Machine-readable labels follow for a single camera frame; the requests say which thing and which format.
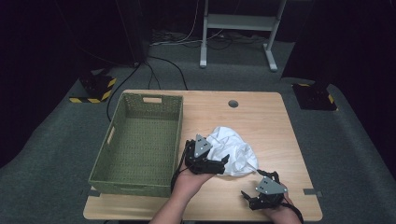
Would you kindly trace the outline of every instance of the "hazard stripe tape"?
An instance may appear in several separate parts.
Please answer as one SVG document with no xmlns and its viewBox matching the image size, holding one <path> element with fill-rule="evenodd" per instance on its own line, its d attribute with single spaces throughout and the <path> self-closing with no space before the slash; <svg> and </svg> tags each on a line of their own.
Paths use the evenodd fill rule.
<svg viewBox="0 0 396 224">
<path fill-rule="evenodd" d="M 298 84 L 299 86 L 303 86 L 303 87 L 310 87 L 311 85 L 309 85 L 309 84 Z M 332 96 L 329 94 L 328 96 L 327 96 L 328 98 L 329 98 L 329 101 L 330 101 L 330 104 L 334 104 L 334 99 L 332 98 Z"/>
<path fill-rule="evenodd" d="M 69 97 L 70 102 L 72 103 L 91 103 L 91 104 L 98 104 L 98 103 L 102 103 L 105 102 L 107 100 L 107 98 L 110 96 L 111 94 L 111 90 L 113 89 L 114 84 L 116 83 L 116 78 L 111 79 L 108 82 L 107 85 L 107 90 L 106 92 L 103 94 L 102 97 L 100 98 L 91 98 L 91 97 Z"/>
</svg>

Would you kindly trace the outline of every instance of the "person's arm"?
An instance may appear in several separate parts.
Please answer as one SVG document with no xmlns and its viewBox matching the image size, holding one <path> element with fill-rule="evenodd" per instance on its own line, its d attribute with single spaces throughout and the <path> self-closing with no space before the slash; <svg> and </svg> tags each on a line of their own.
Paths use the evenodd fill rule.
<svg viewBox="0 0 396 224">
<path fill-rule="evenodd" d="M 294 205 L 291 199 L 289 198 L 289 194 L 284 194 L 285 198 L 282 203 L 289 203 Z M 300 219 L 297 215 L 288 207 L 280 205 L 279 207 L 272 209 L 266 208 L 262 209 L 264 214 L 268 216 L 275 224 L 301 224 Z"/>
<path fill-rule="evenodd" d="M 179 224 L 190 199 L 208 179 L 214 176 L 210 174 L 195 175 L 186 169 L 184 162 L 180 170 L 182 172 L 178 175 L 171 197 L 155 214 L 150 221 L 151 224 Z"/>
</svg>

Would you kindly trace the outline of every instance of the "green basket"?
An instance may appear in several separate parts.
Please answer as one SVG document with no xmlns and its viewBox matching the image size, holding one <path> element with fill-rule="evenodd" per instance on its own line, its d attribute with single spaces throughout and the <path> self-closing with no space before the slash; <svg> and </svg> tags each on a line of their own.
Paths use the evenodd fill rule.
<svg viewBox="0 0 396 224">
<path fill-rule="evenodd" d="M 124 92 L 89 183 L 101 193 L 169 197 L 183 97 Z"/>
</svg>

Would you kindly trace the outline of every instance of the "crumpled white towel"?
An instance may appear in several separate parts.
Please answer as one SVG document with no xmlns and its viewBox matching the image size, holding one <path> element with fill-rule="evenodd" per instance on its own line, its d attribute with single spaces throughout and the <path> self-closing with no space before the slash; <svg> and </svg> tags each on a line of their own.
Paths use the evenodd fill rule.
<svg viewBox="0 0 396 224">
<path fill-rule="evenodd" d="M 206 141 L 213 146 L 207 155 L 208 159 L 221 161 L 230 154 L 230 159 L 224 166 L 224 175 L 241 176 L 256 172 L 259 168 L 253 149 L 233 129 L 219 126 Z"/>
</svg>

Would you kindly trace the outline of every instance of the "human hand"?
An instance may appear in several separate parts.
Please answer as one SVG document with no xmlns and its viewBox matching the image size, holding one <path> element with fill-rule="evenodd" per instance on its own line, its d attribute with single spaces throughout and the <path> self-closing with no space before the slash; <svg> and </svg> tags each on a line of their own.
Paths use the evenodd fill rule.
<svg viewBox="0 0 396 224">
<path fill-rule="evenodd" d="M 196 175 L 186 167 L 185 162 L 182 163 L 180 171 L 171 197 L 185 202 L 189 201 L 200 190 L 201 186 L 214 176 L 213 174 Z"/>
<path fill-rule="evenodd" d="M 289 194 L 286 192 L 283 194 L 284 199 L 282 203 L 289 203 L 294 206 L 293 201 L 289 198 Z M 277 208 L 266 208 L 262 209 L 264 214 L 271 218 L 275 224 L 300 224 L 300 219 L 297 215 L 288 207 L 278 206 Z"/>
</svg>

